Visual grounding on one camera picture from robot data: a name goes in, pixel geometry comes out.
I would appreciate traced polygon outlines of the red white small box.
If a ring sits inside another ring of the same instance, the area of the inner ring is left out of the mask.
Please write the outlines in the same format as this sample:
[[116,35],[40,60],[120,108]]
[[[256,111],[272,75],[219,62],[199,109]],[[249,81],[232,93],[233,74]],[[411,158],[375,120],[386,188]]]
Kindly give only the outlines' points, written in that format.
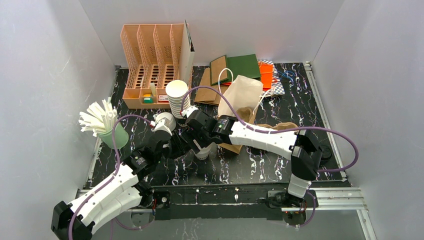
[[157,101],[159,103],[168,103],[169,102],[169,97],[166,94],[161,94],[157,97]]

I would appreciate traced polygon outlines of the dark green paper bag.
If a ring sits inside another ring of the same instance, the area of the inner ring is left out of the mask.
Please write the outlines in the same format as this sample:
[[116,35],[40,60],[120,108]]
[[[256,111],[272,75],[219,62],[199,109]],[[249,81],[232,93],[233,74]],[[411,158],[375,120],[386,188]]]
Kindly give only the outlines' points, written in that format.
[[256,54],[233,57],[227,57],[226,55],[223,55],[211,61],[209,63],[209,68],[211,86],[218,84],[219,74],[224,68],[228,68],[232,71],[234,80],[238,75],[256,80],[259,80],[261,77]]

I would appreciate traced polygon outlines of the orange paper bag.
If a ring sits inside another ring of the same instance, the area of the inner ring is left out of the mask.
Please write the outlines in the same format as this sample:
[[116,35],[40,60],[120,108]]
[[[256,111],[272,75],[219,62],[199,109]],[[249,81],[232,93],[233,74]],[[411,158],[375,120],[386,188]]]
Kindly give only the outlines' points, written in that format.
[[264,61],[258,62],[260,81],[262,83],[262,90],[267,91],[272,88],[274,79],[274,65]]

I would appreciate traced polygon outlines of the single paper cup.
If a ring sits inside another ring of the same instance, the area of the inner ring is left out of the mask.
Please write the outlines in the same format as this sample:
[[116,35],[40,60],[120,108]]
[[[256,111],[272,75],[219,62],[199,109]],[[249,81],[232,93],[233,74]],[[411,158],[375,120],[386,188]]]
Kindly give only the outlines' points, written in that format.
[[193,140],[193,143],[195,148],[192,151],[194,152],[195,157],[199,160],[205,160],[209,156],[213,144],[210,143],[209,145],[202,147],[196,140]]

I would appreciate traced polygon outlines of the tan paper bag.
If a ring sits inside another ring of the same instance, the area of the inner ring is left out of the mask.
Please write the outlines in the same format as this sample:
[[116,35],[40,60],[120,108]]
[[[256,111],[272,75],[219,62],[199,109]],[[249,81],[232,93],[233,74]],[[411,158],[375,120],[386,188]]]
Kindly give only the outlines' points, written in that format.
[[231,111],[225,100],[228,100],[231,107],[237,112],[238,109],[249,107],[252,108],[256,117],[255,110],[260,102],[263,93],[263,84],[260,80],[249,78],[243,75],[238,75],[227,90],[223,91],[217,109],[219,117],[227,115],[234,117],[235,114]]

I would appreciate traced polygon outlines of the black round lid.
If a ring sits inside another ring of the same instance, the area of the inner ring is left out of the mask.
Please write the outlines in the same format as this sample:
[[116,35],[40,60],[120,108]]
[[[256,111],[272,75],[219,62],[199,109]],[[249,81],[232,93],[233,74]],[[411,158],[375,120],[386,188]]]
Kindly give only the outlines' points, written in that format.
[[321,162],[328,162],[333,156],[332,148],[325,144],[321,144],[320,148],[322,149]]

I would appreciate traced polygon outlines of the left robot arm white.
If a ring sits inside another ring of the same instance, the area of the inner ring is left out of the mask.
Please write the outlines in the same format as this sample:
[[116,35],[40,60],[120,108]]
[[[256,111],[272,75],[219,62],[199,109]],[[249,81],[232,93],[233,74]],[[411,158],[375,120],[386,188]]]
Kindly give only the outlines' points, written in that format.
[[52,232],[60,240],[90,240],[101,226],[124,211],[154,206],[158,197],[144,178],[161,161],[179,158],[190,149],[176,131],[155,131],[120,163],[117,172],[70,203],[59,202],[53,208]]

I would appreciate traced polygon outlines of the stack of white lids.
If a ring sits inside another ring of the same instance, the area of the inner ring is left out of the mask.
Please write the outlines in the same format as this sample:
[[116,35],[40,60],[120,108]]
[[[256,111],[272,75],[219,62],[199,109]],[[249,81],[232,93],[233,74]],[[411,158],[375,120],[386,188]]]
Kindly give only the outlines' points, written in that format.
[[169,112],[161,112],[161,113],[158,113],[155,117],[154,117],[154,119],[155,119],[155,122],[158,124],[158,123],[161,123],[161,122],[163,122],[164,123],[164,125],[166,126],[166,127],[168,127],[169,129],[170,129],[170,131],[172,132],[173,130],[175,130],[175,128],[176,128],[176,121],[175,121],[175,118],[174,118],[174,116],[171,114],[171,113],[169,113]]

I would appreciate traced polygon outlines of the stack of paper cups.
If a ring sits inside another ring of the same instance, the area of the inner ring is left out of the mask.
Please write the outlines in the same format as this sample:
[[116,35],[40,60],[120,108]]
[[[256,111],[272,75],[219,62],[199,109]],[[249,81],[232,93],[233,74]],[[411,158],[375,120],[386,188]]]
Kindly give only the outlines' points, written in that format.
[[190,97],[188,95],[183,99],[188,91],[188,85],[182,80],[172,80],[165,87],[171,113],[176,119],[183,119],[184,117],[181,111],[191,106]]

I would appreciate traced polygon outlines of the brown kraft paper bag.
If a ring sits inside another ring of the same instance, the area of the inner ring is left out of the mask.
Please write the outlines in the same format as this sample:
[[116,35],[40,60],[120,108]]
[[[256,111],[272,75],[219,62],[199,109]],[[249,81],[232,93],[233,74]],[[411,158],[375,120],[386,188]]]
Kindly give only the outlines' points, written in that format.
[[207,105],[218,106],[221,102],[221,96],[217,93],[219,90],[217,85],[211,86],[211,70],[206,68],[200,80],[199,86],[195,93],[194,102]]

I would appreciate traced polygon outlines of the cardboard two-cup carrier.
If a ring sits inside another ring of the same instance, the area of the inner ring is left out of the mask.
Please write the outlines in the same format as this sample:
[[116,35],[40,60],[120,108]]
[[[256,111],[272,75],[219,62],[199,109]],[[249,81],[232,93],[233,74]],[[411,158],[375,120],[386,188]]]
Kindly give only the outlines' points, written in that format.
[[265,132],[269,133],[270,131],[279,131],[279,130],[287,130],[287,129],[294,129],[298,126],[293,122],[280,122],[275,125],[269,125],[269,124],[257,124],[256,126],[265,128]]

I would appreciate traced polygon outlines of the white wrapped straws bundle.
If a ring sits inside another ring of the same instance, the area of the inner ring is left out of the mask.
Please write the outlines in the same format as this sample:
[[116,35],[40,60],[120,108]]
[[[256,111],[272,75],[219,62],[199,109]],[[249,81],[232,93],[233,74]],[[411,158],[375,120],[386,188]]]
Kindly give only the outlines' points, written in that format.
[[112,130],[118,120],[118,113],[113,107],[112,98],[103,99],[101,104],[97,101],[90,104],[86,111],[79,112],[78,123],[81,132],[92,132],[94,137],[98,134],[106,134]]

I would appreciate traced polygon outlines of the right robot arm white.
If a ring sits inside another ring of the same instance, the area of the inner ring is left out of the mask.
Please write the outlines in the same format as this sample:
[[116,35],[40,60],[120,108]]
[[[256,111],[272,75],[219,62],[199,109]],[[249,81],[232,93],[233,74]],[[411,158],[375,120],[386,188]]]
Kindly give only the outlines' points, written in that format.
[[291,177],[285,199],[302,199],[318,176],[323,148],[308,129],[275,130],[241,122],[228,115],[214,119],[196,107],[182,110],[181,115],[188,126],[182,133],[183,138],[196,153],[215,143],[226,147],[252,147],[290,160]]

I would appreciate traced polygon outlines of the white folder in organizer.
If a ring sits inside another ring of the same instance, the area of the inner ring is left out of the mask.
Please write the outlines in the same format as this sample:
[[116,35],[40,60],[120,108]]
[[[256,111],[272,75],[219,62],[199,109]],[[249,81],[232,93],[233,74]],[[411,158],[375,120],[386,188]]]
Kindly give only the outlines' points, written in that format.
[[179,57],[179,80],[185,82],[188,86],[192,77],[192,66],[194,61],[194,45],[189,31],[187,21],[184,21],[182,41]]

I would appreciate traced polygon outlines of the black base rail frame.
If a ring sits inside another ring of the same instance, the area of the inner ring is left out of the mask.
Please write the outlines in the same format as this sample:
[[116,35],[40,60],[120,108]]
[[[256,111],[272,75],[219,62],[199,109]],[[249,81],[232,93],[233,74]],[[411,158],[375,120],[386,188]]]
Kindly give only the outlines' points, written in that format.
[[301,199],[285,198],[287,183],[155,186],[133,213],[156,208],[156,220],[267,219],[300,227],[318,211],[357,212],[365,239],[375,240],[362,191],[343,182],[314,182]]

